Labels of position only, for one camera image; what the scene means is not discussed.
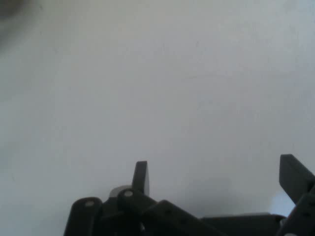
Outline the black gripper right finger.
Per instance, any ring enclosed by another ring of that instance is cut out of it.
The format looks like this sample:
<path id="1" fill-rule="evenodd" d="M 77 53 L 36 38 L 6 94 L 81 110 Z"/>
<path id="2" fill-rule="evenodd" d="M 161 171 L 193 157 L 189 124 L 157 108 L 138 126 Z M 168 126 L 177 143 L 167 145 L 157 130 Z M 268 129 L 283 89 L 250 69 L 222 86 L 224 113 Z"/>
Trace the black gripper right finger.
<path id="1" fill-rule="evenodd" d="M 279 183 L 294 202 L 278 236 L 313 236 L 315 234 L 315 175 L 292 154 L 280 156 Z"/>

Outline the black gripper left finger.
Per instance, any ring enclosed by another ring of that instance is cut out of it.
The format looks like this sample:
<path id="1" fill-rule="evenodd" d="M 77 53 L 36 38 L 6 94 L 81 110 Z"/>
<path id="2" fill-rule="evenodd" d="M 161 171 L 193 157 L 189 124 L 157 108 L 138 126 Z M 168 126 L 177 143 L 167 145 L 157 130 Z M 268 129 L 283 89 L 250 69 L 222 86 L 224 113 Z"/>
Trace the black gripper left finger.
<path id="1" fill-rule="evenodd" d="M 168 201 L 150 198 L 148 163 L 138 161 L 131 185 L 115 188 L 107 201 L 75 201 L 64 235 L 220 236 L 221 231 Z"/>

